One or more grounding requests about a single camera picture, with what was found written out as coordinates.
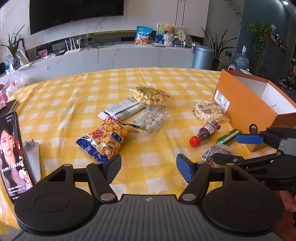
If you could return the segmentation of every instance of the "trash can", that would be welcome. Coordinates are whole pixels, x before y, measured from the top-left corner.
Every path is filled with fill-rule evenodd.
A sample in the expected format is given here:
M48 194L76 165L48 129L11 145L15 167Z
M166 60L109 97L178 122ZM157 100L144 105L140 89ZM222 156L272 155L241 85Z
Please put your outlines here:
M210 70L212 61L215 55L215 51L205 46L196 45L193 47L193 69L207 69Z

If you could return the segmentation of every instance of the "brown teddy bear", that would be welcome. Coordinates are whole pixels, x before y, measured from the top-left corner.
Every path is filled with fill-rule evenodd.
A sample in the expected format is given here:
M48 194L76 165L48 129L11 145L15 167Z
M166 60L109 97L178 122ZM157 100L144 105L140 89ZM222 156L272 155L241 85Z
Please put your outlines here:
M166 35L174 35L175 27L173 25L166 25L163 33Z

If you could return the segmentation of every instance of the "phone screen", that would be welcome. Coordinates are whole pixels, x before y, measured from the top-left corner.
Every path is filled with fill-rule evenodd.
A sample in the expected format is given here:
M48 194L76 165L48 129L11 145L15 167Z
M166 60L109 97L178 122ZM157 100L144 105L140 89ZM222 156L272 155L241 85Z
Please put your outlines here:
M15 112L0 118L1 178L12 203L32 186Z

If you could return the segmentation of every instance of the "red bottle cap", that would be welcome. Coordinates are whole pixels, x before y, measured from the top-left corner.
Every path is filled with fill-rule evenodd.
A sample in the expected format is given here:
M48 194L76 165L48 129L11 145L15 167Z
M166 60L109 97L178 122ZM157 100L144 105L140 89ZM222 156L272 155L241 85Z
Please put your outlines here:
M192 147L198 147L200 145L200 139L197 136L190 138L189 143Z

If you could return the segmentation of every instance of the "woman's black hair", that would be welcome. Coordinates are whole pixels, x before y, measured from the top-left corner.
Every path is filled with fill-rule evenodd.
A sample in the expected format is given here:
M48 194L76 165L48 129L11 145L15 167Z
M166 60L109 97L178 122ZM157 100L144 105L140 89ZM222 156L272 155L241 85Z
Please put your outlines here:
M9 135L13 136L13 138L14 138L14 132L13 132L13 127L12 127L11 123L5 122L0 126L0 137L1 137L1 134L2 134L3 131L6 131ZM17 150L16 146L13 148L13 155L15 156L15 161L18 162L19 153L18 153L18 150ZM8 164L6 162L3 151L0 153L0 156L1 156L1 160L2 160L2 168L4 169L4 168L8 167ZM22 169L21 166L16 167L17 171L19 171L21 169ZM3 172L3 174L4 174L5 178L9 181L10 187L14 187L14 186L17 186L17 184L12 179L11 171L12 170L8 170L6 172Z

